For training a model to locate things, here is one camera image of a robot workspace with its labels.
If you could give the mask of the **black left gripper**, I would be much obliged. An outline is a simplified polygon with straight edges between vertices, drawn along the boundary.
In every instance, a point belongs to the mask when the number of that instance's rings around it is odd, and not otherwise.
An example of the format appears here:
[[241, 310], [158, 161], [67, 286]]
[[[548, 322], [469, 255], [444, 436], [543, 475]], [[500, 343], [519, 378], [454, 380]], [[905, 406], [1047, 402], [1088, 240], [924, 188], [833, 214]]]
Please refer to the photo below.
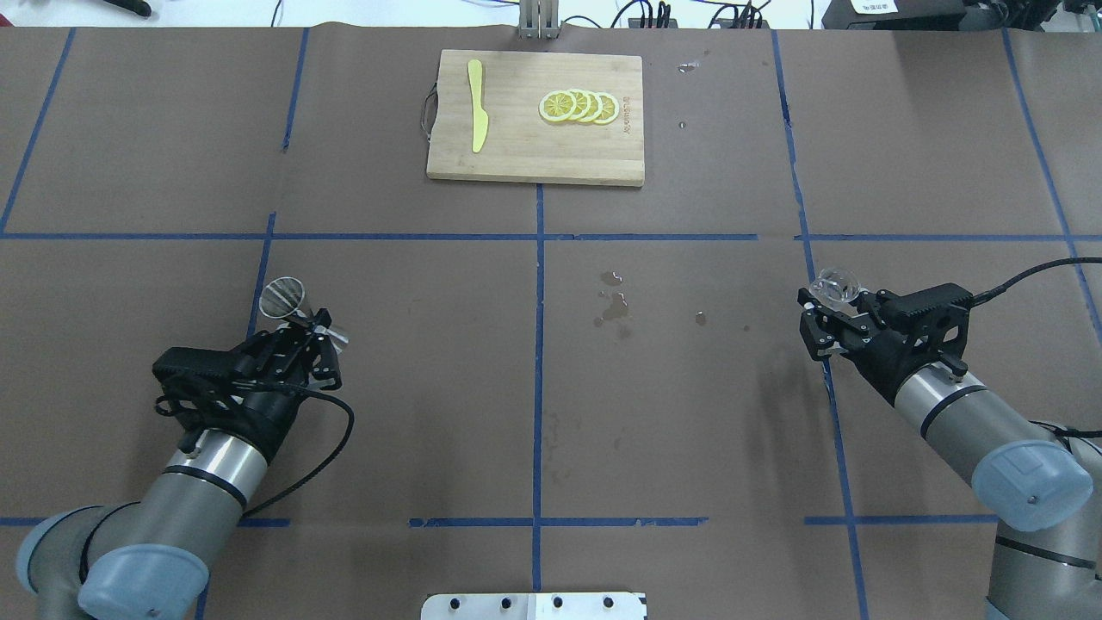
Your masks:
[[329, 331], [310, 333], [299, 326], [257, 331], [233, 348], [231, 376], [244, 411], [206, 417], [212, 428], [227, 431], [272, 463], [287, 440], [300, 405], [307, 398], [343, 387], [341, 348]]

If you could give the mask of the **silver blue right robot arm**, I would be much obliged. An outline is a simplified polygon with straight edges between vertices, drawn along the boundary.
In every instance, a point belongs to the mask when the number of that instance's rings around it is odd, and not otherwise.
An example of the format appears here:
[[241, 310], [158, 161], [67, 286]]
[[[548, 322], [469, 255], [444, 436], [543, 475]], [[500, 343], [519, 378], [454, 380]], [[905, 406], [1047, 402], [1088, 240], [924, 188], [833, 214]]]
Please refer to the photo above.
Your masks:
[[1098, 619], [1099, 447], [1085, 431], [1035, 423], [963, 360], [974, 294], [947, 283], [863, 290], [855, 313], [800, 289], [815, 361], [842, 356], [997, 516], [987, 619]]

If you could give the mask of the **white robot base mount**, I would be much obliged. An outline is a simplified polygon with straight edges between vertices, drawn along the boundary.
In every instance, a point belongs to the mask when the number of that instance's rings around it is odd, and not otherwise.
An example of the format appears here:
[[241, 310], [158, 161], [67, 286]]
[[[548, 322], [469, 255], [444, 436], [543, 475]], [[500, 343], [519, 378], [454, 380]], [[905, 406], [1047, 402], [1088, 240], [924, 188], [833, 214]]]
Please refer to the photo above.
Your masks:
[[644, 592], [441, 592], [421, 619], [648, 619]]

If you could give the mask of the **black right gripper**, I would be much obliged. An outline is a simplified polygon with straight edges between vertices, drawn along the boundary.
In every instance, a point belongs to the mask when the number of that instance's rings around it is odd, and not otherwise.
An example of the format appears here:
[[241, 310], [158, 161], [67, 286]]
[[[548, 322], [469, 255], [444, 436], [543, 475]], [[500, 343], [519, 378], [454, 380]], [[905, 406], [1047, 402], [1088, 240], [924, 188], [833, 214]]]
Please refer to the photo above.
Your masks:
[[[845, 357], [892, 406], [909, 377], [940, 361], [936, 345], [917, 345], [918, 338], [929, 334], [930, 320], [901, 323], [904, 330], [898, 331], [887, 325], [867, 289], [799, 289], [796, 302], [803, 307], [799, 333], [811, 360]], [[861, 331], [858, 325], [886, 328]]]

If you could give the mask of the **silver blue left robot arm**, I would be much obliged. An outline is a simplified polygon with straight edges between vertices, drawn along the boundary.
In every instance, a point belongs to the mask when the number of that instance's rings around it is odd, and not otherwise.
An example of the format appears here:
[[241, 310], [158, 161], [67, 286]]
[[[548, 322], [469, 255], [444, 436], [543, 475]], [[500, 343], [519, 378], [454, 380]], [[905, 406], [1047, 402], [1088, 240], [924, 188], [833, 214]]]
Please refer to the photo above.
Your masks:
[[210, 580], [300, 405], [337, 404], [348, 337], [283, 320], [230, 350], [172, 348], [152, 366], [155, 412], [182, 427], [142, 499], [43, 519], [17, 550], [39, 619], [182, 619]]

